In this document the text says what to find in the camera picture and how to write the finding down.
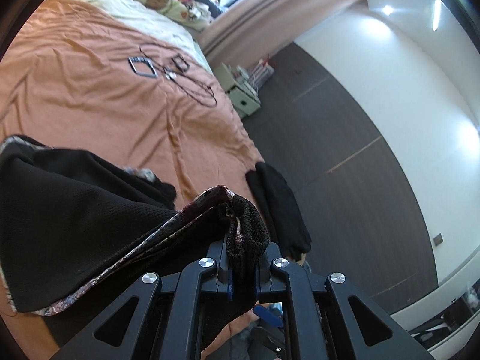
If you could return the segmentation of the black pants bear pattern lining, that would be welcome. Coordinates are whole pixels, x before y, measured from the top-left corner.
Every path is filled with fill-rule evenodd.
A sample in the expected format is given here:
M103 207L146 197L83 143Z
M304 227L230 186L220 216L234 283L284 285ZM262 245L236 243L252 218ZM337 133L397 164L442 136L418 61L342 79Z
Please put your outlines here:
M269 242L300 260L312 248L291 189L266 163L247 173L254 197L210 188L183 209L171 184L86 150L26 136L1 144L1 312L73 318L96 313L144 271L179 272L226 244L233 304L208 319L207 341L256 303L255 263Z

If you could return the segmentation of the white bedside cabinet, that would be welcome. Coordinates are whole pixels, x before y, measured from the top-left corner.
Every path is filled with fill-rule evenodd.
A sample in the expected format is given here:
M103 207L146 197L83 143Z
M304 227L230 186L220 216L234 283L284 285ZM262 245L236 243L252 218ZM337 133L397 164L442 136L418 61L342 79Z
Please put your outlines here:
M263 59L249 69L225 63L213 69L214 76L241 119L253 115L261 108L260 89L274 72L275 69Z

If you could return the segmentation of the small black square device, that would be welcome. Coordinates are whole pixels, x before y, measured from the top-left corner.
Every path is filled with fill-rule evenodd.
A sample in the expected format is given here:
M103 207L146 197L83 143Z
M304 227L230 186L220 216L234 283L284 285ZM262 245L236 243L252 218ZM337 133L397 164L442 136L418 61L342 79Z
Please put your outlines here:
M171 57L171 61L173 62L178 72L185 73L188 72L190 69L189 63L180 54L176 54Z

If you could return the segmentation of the orange bed blanket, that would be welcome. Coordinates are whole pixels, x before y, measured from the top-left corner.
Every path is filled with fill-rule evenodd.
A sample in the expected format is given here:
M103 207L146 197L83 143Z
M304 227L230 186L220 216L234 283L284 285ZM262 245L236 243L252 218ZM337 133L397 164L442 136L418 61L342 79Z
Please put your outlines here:
M1 61L1 144L25 136L148 170L174 187L177 210L216 186L251 200L244 177L260 153L216 78L195 62L179 81L138 76L128 57L143 51L165 63L182 54L88 3L46 0ZM27 359L48 359L116 297L78 318L1 321Z

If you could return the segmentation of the pink curtain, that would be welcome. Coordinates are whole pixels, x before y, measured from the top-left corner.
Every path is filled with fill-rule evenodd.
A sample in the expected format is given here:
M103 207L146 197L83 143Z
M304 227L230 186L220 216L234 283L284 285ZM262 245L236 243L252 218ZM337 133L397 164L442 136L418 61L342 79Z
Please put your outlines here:
M197 36L211 68L249 68L364 0L239 0Z

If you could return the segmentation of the black rectangular frame device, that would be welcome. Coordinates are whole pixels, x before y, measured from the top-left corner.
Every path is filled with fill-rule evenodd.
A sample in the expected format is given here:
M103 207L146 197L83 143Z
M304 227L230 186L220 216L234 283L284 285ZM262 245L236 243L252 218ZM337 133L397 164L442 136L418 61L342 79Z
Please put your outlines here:
M140 77L151 79L158 77L158 72L149 58L142 56L131 56L128 57L128 64L132 71Z

